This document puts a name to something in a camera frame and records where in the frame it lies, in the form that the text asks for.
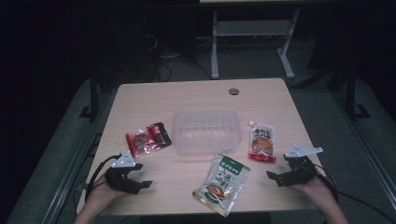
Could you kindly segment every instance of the green snack bag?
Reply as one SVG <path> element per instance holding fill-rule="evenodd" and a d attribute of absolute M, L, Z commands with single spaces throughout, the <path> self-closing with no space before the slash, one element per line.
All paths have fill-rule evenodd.
<path fill-rule="evenodd" d="M 212 161 L 205 184 L 192 195 L 219 214 L 227 217 L 242 187 L 248 179 L 250 168 L 223 155 Z"/>

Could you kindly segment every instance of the floor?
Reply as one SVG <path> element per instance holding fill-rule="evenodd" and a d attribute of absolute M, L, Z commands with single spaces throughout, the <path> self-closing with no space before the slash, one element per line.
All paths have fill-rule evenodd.
<path fill-rule="evenodd" d="M 295 39 L 291 42 L 288 57 L 295 79 L 288 79 L 284 74 L 276 53 L 280 44 L 279 39 L 260 38 L 227 46 L 219 52 L 219 79 L 280 77 L 291 87 L 319 72 L 306 68 L 315 39 Z M 166 79 L 207 80 L 210 76 L 209 48 L 197 50 L 196 61 L 176 57 L 174 52 L 166 56 L 168 59 L 158 68 L 161 76 L 157 78 L 158 82 Z M 394 223 L 395 188 L 389 180 L 396 179 L 396 163 L 393 162 L 396 158 L 396 124 L 375 99 L 371 88 L 359 79 L 356 105 L 364 105 L 371 117 L 351 121 L 344 109 L 346 92 L 344 89 L 337 93 L 329 92 L 326 85 L 330 78 L 328 75 L 304 89 L 290 88 L 290 94 L 313 145 L 324 148 L 318 156 L 338 190 L 367 202 L 385 216 L 393 218 L 390 222 L 363 203 L 340 196 L 339 203 L 350 222 Z M 90 104 L 89 81 L 81 86 L 8 223 L 61 224 L 73 221 L 84 187 L 82 183 L 91 168 L 95 146 L 105 128 L 116 93 L 116 89 L 109 93 L 99 92 L 99 113 L 94 121 L 90 121 L 79 118 L 82 108 Z M 270 217 L 273 224 L 323 223 L 324 220 L 317 210 L 272 211 Z M 96 223 L 139 223 L 139 219 L 99 217 Z M 261 223 L 254 217 L 246 221 Z"/>

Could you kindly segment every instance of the box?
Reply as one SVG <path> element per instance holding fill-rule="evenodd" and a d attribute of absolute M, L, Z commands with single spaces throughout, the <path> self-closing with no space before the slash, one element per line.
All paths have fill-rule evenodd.
<path fill-rule="evenodd" d="M 179 155 L 234 153 L 240 141 L 234 110 L 181 111 L 173 116 L 172 142 Z"/>

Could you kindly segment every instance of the hand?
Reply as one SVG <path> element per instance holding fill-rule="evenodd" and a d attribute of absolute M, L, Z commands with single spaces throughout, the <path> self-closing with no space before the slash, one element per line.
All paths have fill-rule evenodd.
<path fill-rule="evenodd" d="M 79 212 L 74 223 L 93 223 L 109 205 L 118 198 L 130 195 L 128 193 L 114 190 L 107 183 L 105 175 L 101 175 L 93 184 L 92 191 L 85 202 L 84 207 Z"/>
<path fill-rule="evenodd" d="M 347 217 L 332 196 L 332 192 L 317 176 L 306 184 L 290 186 L 303 193 L 326 217 L 328 224 L 347 224 Z"/>

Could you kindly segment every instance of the wooden tabletop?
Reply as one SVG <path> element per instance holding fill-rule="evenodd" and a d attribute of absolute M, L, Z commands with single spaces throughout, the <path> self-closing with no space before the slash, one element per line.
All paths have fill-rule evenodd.
<path fill-rule="evenodd" d="M 238 95 L 231 95 L 237 88 Z M 234 154 L 226 154 L 251 169 L 245 186 L 233 207 L 234 212 L 260 212 L 312 208 L 298 192 L 279 188 L 265 171 L 285 173 L 290 170 L 283 154 L 299 146 L 312 147 L 288 88 L 280 78 L 210 80 L 121 85 L 106 123 L 88 179 L 100 162 L 128 150 L 126 133 L 135 133 L 155 122 L 163 122 L 172 132 L 172 118 L 178 111 L 202 109 L 236 110 L 242 138 Z M 264 164 L 248 158 L 248 122 L 254 120 L 274 127 L 277 162 Z M 105 215 L 171 215 L 214 213 L 192 197 L 192 192 L 206 181 L 213 155 L 179 156 L 174 146 L 145 154 L 136 159 L 141 171 L 129 178 L 152 180 L 149 189 L 122 198 L 112 204 Z M 310 156 L 320 165 L 317 155 Z M 105 165 L 102 172 L 109 167 Z M 84 195 L 78 204 L 83 206 Z"/>

